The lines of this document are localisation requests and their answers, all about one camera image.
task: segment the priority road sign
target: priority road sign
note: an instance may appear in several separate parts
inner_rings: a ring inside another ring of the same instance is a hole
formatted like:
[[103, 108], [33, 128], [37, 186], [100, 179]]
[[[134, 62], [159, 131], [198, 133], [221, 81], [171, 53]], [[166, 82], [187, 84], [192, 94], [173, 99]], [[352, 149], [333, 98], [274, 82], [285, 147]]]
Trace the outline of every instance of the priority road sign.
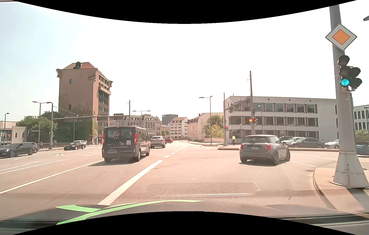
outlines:
[[338, 24], [331, 32], [325, 37], [338, 49], [344, 51], [356, 38], [350, 30], [346, 29], [343, 25]]

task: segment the black sedan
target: black sedan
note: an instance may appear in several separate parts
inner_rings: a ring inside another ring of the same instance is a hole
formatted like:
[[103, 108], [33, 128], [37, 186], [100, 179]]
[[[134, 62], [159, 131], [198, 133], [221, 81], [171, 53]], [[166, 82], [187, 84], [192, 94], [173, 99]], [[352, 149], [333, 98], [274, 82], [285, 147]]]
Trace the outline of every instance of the black sedan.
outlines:
[[77, 150], [79, 148], [83, 149], [86, 147], [86, 142], [85, 141], [74, 141], [70, 144], [67, 144], [66, 146], [64, 146], [64, 150]]
[[35, 153], [34, 147], [27, 143], [11, 143], [0, 148], [0, 158], [12, 158], [15, 156]]

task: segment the traffic light pole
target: traffic light pole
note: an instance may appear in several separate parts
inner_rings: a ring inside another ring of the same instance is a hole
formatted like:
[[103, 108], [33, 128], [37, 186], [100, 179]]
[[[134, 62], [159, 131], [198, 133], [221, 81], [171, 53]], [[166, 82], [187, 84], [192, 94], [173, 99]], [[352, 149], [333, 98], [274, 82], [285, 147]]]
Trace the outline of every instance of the traffic light pole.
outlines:
[[[331, 19], [331, 29], [334, 29], [341, 23], [339, 5], [329, 7]], [[344, 186], [346, 188], [369, 189], [364, 170], [357, 157], [356, 144], [354, 139], [354, 122], [352, 112], [352, 96], [349, 91], [343, 91], [340, 85], [341, 76], [339, 75], [340, 66], [338, 59], [344, 55], [344, 52], [336, 46], [332, 46], [334, 60], [335, 92], [337, 99], [337, 118], [338, 134], [340, 147], [338, 153], [337, 166], [335, 168], [333, 184]]]

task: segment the traffic light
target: traffic light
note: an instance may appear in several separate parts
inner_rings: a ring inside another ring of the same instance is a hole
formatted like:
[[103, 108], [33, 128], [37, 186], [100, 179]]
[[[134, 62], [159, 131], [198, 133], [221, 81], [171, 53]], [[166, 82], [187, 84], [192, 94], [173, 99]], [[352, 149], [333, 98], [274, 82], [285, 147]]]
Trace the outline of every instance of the traffic light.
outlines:
[[342, 55], [338, 59], [338, 65], [340, 66], [339, 75], [341, 76], [340, 85], [343, 88], [351, 87], [352, 91], [354, 91], [362, 83], [362, 80], [357, 77], [361, 70], [357, 67], [347, 66], [349, 61], [350, 58], [346, 55]]

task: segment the road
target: road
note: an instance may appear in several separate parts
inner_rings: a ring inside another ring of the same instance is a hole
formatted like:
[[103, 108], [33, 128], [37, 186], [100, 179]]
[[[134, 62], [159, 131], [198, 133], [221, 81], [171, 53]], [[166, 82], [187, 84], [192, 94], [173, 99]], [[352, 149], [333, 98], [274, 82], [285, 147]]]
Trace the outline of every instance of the road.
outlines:
[[[292, 152], [291, 161], [241, 163], [239, 151], [173, 142], [140, 162], [106, 164], [101, 146], [0, 158], [0, 220], [72, 204], [194, 199], [326, 208], [313, 170], [338, 153]], [[369, 163], [363, 164], [369, 169]]]

